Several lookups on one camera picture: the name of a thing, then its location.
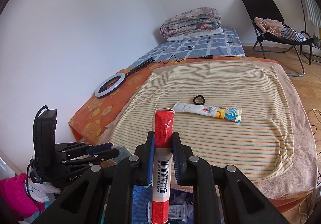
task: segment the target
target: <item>striped clothing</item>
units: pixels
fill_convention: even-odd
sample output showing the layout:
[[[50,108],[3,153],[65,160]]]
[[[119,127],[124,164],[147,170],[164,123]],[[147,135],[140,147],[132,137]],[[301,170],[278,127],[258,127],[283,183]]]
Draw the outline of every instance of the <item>striped clothing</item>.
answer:
[[[316,27],[321,27],[321,9],[315,0],[303,0],[307,8],[308,19]]]
[[[234,164],[252,181],[293,166],[290,112],[274,68],[234,61],[154,71],[121,116],[110,142],[134,152],[152,130],[155,109],[192,103],[196,95],[203,95],[209,106],[241,108],[242,121],[176,113],[173,131],[195,155],[219,167]]]
[[[304,42],[306,40],[306,37],[303,34],[294,31],[292,28],[285,27],[280,28],[280,30],[282,39],[286,39],[292,42]]]

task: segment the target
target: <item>blue checkered bed sheet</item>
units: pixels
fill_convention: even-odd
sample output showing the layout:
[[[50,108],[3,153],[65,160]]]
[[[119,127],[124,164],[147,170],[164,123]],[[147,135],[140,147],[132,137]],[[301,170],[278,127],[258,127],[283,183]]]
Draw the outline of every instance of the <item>blue checkered bed sheet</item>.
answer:
[[[174,42],[164,42],[134,62],[131,67],[153,57],[155,61],[168,60],[173,54],[176,58],[192,58],[202,55],[245,56],[239,36],[234,28],[223,28],[224,34],[194,37]]]

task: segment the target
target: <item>white label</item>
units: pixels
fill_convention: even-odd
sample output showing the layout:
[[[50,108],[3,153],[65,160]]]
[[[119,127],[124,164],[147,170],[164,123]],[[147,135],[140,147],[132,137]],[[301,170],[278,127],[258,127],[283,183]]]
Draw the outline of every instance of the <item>white label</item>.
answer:
[[[218,107],[177,102],[174,105],[173,109],[175,110],[175,112],[190,112],[200,115],[216,117]]]
[[[167,201],[171,186],[171,149],[155,149],[153,171],[153,195],[160,199],[153,200]]]

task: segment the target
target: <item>orange floral sheet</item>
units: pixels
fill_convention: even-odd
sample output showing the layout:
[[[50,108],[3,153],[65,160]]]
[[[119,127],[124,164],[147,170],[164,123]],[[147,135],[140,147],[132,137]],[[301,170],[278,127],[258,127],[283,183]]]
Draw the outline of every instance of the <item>orange floral sheet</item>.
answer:
[[[214,60],[246,60],[246,61],[267,61],[278,63],[269,59],[243,56],[214,57]],[[148,79],[155,68],[181,63],[208,61],[208,59],[185,59],[180,62],[170,60],[167,64],[163,62],[151,63],[146,68],[128,76],[126,81],[112,94],[98,99],[93,95],[70,119],[69,125],[77,141],[85,141],[95,145],[100,136],[106,130],[106,126],[111,123],[129,99],[135,94],[140,86]],[[127,73],[131,68],[120,70],[119,73]]]

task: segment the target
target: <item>white fabric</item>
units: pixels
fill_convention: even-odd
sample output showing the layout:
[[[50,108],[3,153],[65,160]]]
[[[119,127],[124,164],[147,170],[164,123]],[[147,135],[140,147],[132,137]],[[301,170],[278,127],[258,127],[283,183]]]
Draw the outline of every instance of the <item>white fabric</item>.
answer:
[[[211,35],[220,35],[224,34],[222,27],[219,27],[215,30],[212,31],[197,31],[197,32],[192,32],[190,34],[184,34],[184,35],[177,35],[177,36],[172,36],[167,38],[168,42],[173,42],[173,41],[178,41],[178,40],[183,40],[183,39],[188,39],[188,38],[193,38],[193,37],[199,37],[199,36],[211,36]]]
[[[54,187],[50,182],[33,183],[28,179],[28,188],[31,197],[38,202],[44,203],[49,201],[47,193],[60,194],[61,189]]]

